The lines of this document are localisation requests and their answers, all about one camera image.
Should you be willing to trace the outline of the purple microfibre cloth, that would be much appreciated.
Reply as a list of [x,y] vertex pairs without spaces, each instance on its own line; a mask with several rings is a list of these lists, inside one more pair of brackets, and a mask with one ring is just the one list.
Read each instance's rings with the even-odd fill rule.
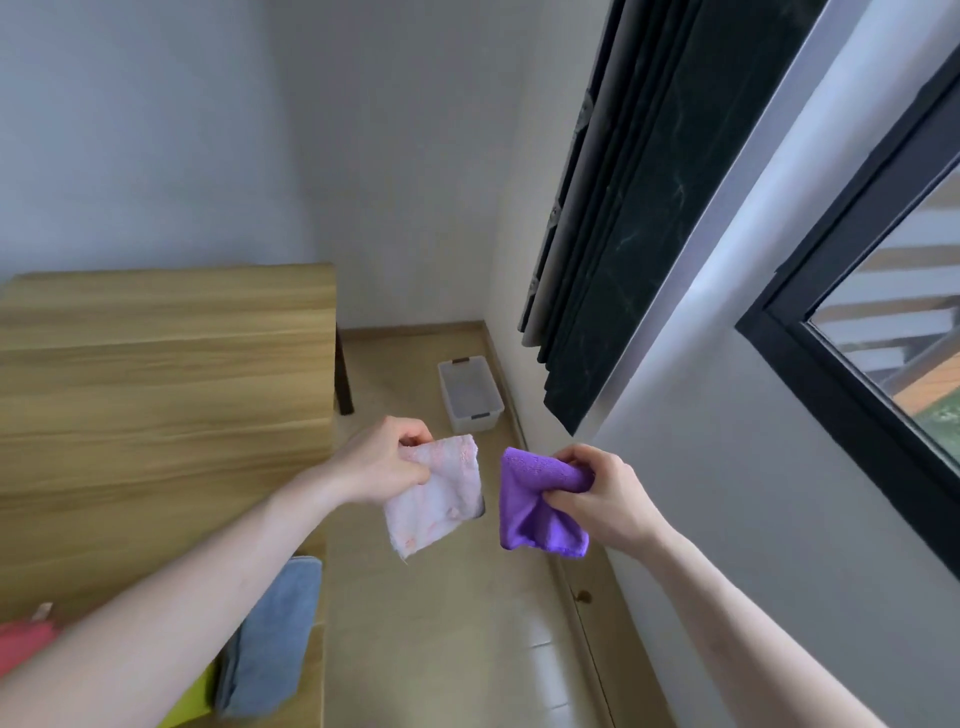
[[508,447],[500,458],[499,543],[505,551],[536,549],[566,559],[587,555],[590,537],[569,515],[550,506],[546,492],[582,494],[594,484],[587,467]]

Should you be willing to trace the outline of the wooden table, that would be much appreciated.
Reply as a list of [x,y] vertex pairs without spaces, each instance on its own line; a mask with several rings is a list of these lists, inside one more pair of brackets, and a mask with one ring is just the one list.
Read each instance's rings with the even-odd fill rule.
[[0,286],[0,625],[70,625],[326,460],[330,264]]

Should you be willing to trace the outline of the person's left hand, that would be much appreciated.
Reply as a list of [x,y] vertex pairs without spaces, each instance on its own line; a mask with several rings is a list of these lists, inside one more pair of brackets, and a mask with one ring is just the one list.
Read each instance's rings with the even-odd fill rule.
[[383,504],[413,488],[401,487],[399,453],[433,439],[420,419],[386,416],[352,436],[322,468],[341,503]]

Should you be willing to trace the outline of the person's right forearm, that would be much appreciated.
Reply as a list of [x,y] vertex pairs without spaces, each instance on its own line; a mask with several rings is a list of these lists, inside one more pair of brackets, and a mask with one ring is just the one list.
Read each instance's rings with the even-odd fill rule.
[[739,728],[887,728],[677,530],[647,529],[627,552],[666,594]]

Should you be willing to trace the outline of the yellow-green cloth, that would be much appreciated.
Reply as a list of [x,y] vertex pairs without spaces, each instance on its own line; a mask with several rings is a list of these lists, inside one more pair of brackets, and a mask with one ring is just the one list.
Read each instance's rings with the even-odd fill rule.
[[174,707],[155,728],[178,728],[213,712],[215,692],[219,680],[219,660],[215,659],[190,685]]

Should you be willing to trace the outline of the black framed window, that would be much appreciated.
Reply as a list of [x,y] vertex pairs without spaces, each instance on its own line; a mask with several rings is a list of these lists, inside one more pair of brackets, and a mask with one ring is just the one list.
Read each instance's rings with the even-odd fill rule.
[[960,581],[960,42],[736,329]]

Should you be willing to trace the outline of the person's right hand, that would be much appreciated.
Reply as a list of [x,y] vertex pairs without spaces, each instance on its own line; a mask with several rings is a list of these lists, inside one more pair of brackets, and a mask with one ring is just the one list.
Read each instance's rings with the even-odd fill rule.
[[594,505],[587,514],[566,514],[591,539],[641,561],[661,536],[666,521],[644,490],[633,468],[618,455],[585,443],[572,443],[554,457],[594,476],[589,492]]

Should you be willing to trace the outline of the blue folded towel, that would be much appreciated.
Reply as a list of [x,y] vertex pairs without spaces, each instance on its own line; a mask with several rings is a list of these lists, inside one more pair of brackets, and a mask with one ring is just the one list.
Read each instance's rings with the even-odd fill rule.
[[214,713],[266,717],[298,690],[323,578],[322,560],[296,555],[248,612],[222,650]]

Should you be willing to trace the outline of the clear plastic storage box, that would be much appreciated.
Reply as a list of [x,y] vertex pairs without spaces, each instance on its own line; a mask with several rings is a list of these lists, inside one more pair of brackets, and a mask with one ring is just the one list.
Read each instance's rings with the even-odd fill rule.
[[505,410],[498,384],[483,355],[441,361],[440,393],[455,435],[492,430]]

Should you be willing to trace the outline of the red cloth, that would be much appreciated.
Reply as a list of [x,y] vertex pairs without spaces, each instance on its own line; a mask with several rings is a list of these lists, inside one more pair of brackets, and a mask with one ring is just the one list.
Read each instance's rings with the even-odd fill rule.
[[40,603],[31,616],[0,622],[0,678],[44,650],[61,630],[52,618],[54,603]]

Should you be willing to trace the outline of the person's left forearm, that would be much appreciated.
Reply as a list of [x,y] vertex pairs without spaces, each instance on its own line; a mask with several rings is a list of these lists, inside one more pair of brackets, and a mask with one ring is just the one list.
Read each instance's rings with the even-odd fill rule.
[[0,680],[0,728],[157,728],[339,504],[328,465],[66,629]]

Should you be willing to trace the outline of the pale pink cloth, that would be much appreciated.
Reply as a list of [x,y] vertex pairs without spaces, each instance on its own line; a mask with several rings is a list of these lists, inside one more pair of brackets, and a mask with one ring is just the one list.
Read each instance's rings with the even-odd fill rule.
[[385,501],[390,544],[402,560],[450,535],[462,523],[481,518],[486,506],[471,434],[399,449],[400,457],[423,465],[429,478]]

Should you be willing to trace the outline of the dark green curtain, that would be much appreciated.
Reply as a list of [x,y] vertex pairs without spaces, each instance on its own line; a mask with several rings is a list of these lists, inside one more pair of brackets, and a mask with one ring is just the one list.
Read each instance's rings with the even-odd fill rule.
[[827,0],[612,0],[519,330],[573,435]]

